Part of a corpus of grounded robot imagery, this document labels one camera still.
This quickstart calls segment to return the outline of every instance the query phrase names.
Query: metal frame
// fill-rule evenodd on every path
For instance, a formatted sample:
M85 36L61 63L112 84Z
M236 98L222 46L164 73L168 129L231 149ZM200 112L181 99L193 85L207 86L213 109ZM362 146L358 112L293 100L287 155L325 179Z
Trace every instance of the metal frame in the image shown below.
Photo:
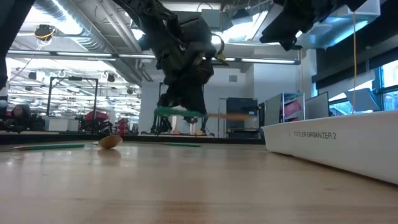
M49 98L47 100L47 111L46 114L47 116L50 115L50 107L51 107L51 93L52 89L55 87L52 85L52 82L57 79L57 80L70 80L70 81L83 81L83 80L94 80L95 81L95 94L94 94L94 108L93 108L93 123L91 124L91 133L94 134L94 123L95 123L95 118L96 118L96 109L97 109L97 93L98 93L98 79L97 78L83 78L83 77L50 77L50 86L49 86Z

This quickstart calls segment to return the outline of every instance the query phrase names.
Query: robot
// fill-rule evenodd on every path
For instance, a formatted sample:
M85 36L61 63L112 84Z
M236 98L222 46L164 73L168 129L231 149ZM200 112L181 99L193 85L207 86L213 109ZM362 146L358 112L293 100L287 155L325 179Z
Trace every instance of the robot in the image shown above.
M158 0L113 0L121 6L145 33L139 40L142 50L151 49L157 69L164 72L169 86L158 106L180 105L206 114L202 86L214 74L212 58L222 61L221 49L211 44L212 33L201 17L179 21L177 16ZM295 48L294 35L308 32L315 22L322 21L333 11L347 4L356 10L366 0L275 0L284 10L263 32L261 42L280 42L285 50ZM0 9L0 89L7 81L5 57L34 0L9 0ZM160 119L158 132L171 129L167 118Z

